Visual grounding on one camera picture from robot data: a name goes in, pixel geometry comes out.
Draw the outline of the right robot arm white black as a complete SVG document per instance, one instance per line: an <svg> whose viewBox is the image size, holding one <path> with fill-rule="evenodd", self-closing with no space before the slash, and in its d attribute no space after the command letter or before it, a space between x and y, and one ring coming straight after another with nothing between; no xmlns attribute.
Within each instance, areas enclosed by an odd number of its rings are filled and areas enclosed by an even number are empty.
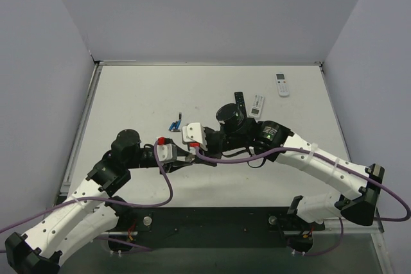
<svg viewBox="0 0 411 274"><path fill-rule="evenodd" d="M218 164L226 151L243 148L255 158L294 167L331 186L333 192L296 196L291 214L307 223L345 218L361 226L373 224L385 172L380 165L342 160L277 122L245 117L234 103L220 108L216 120L218 131L200 123L191 123L186 130L208 161Z"/></svg>

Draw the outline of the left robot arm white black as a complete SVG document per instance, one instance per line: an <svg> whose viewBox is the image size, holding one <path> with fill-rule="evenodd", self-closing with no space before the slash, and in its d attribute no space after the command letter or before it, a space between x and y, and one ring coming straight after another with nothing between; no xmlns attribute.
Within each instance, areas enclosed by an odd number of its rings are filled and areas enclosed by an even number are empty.
<svg viewBox="0 0 411 274"><path fill-rule="evenodd" d="M94 165L65 202L41 214L41 222L5 241L9 266L16 273L58 273L72 254L100 234L124 230L133 205L116 193L131 179L131 169L158 167L162 175L189 166L190 152L160 137L142 146L135 130L117 134L111 149Z"/></svg>

